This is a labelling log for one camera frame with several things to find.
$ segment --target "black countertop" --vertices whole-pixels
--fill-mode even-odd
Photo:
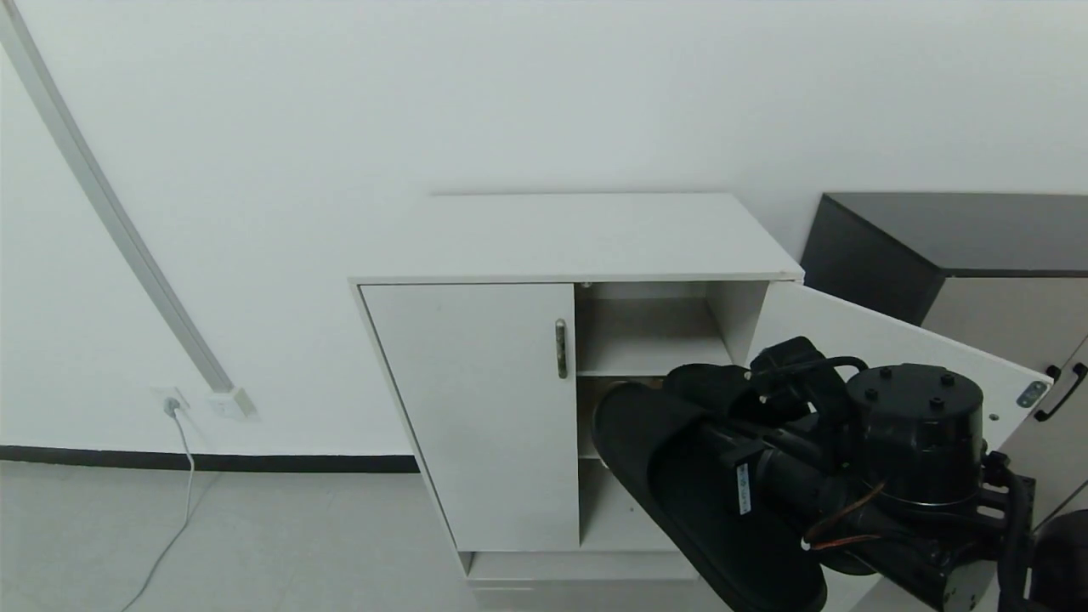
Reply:
[[[951,276],[1088,276],[1088,196],[830,193]]]

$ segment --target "gray floor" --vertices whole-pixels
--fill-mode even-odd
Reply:
[[[0,610],[121,610],[180,525],[185,479],[0,462]],[[194,498],[132,612],[477,610],[419,475],[198,473]],[[725,610],[705,590],[662,612]],[[927,609],[881,584],[854,612],[877,610]]]

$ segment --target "white cabinet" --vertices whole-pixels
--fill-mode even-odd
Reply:
[[[802,286],[798,264],[725,194],[431,198],[369,267],[353,279],[363,320],[480,588],[695,577],[595,458],[585,416],[617,378],[747,364],[807,335],[828,355],[970,377],[996,418],[991,446],[1027,414],[1021,393],[1050,382]]]

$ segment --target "white wall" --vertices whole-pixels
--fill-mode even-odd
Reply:
[[[1088,193],[1084,3],[18,4],[258,407],[214,452],[408,452],[345,279],[431,191],[727,188],[796,255],[823,191]],[[11,84],[0,441],[168,448],[144,388],[201,383]]]

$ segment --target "orange wire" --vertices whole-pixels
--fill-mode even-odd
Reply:
[[[838,548],[841,546],[852,544],[856,542],[867,542],[870,540],[879,540],[880,536],[875,534],[867,534],[864,536],[851,536],[849,538],[840,538],[838,540],[831,540],[829,542],[820,542],[818,544],[813,544],[812,550],[827,550],[829,548]]]
[[[871,491],[865,493],[865,495],[862,499],[855,501],[854,503],[843,507],[839,512],[836,512],[831,516],[828,516],[827,518],[809,527],[808,530],[805,531],[805,541],[811,542],[815,540],[817,537],[819,537],[820,534],[833,527],[834,524],[838,523],[840,518],[873,501],[873,498],[877,497],[877,494],[879,494],[880,491],[883,490],[883,486],[885,484],[880,482],[876,487],[873,487]]]

